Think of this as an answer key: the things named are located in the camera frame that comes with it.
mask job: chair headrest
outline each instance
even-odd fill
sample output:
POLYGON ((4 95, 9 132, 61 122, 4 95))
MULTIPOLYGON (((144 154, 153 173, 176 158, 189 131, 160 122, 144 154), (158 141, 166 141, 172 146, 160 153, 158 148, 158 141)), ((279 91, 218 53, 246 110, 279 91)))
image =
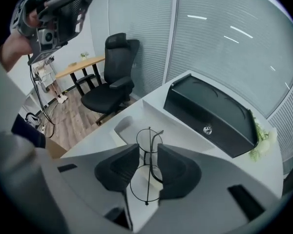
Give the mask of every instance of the chair headrest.
POLYGON ((129 44, 126 40, 126 33, 117 33, 109 36, 105 41, 107 49, 126 48, 129 44))

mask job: black foam pad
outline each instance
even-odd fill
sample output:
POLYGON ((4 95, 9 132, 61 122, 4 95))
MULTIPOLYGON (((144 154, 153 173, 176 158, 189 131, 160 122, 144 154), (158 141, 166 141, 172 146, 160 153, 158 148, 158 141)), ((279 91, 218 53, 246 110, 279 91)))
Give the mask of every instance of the black foam pad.
POLYGON ((124 192, 139 166, 139 145, 101 161, 94 169, 96 178, 109 191, 124 192))
POLYGON ((201 179, 201 169, 192 159, 158 144, 157 164, 161 170, 163 189, 161 199, 182 198, 189 194, 201 179))

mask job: black box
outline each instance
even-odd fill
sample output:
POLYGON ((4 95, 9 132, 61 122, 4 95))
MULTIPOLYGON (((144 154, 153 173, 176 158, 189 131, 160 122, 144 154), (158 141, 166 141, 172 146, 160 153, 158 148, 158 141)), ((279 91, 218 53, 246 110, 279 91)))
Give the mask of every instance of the black box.
POLYGON ((251 111, 191 74, 170 86, 164 109, 231 157, 258 144, 251 111))

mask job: desk leg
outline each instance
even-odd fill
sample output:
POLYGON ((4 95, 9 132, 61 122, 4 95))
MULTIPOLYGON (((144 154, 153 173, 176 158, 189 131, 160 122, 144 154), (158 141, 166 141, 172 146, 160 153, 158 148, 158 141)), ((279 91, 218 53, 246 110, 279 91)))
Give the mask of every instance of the desk leg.
POLYGON ((97 65, 96 64, 93 64, 92 67, 93 67, 94 74, 96 75, 98 84, 99 85, 102 85, 102 81, 101 81, 101 77, 100 77, 100 74, 99 74, 97 65))
MULTIPOLYGON (((83 68, 83 74, 84 74, 84 76, 87 76, 88 75, 85 68, 83 68)), ((86 82, 88 83, 88 86, 89 86, 90 90, 93 89, 93 88, 95 88, 94 85, 93 85, 93 83, 92 83, 92 81, 90 79, 87 79, 86 82)))
POLYGON ((76 83, 77 79, 74 73, 71 73, 70 76, 72 77, 73 83, 75 84, 78 92, 80 93, 81 96, 84 96, 84 92, 82 90, 82 88, 80 87, 79 84, 76 83))

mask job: wooden desk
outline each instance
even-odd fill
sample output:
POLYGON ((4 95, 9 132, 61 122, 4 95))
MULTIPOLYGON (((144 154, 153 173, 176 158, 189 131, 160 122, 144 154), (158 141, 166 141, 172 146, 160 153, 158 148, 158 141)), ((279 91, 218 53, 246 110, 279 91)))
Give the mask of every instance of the wooden desk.
POLYGON ((83 92, 82 88, 80 87, 80 85, 76 83, 77 79, 76 79, 76 76, 75 76, 74 72, 82 69, 84 76, 86 76, 87 72, 86 72, 85 68, 90 66, 90 65, 92 65, 94 74, 95 74, 96 79, 98 81, 98 84, 101 85, 102 81, 101 81, 101 77, 100 77, 100 74, 99 74, 99 71, 98 71, 97 63, 100 62, 100 61, 103 61, 103 60, 105 60, 105 56, 88 58, 86 60, 83 60, 81 62, 76 63, 74 66, 68 66, 62 72, 57 73, 55 75, 55 78, 59 79, 59 78, 62 78, 64 76, 70 75, 72 80, 73 80, 73 82, 74 82, 74 84, 75 84, 75 86, 76 86, 76 88, 77 88, 77 90, 78 90, 78 92, 83 96, 84 92, 83 92))

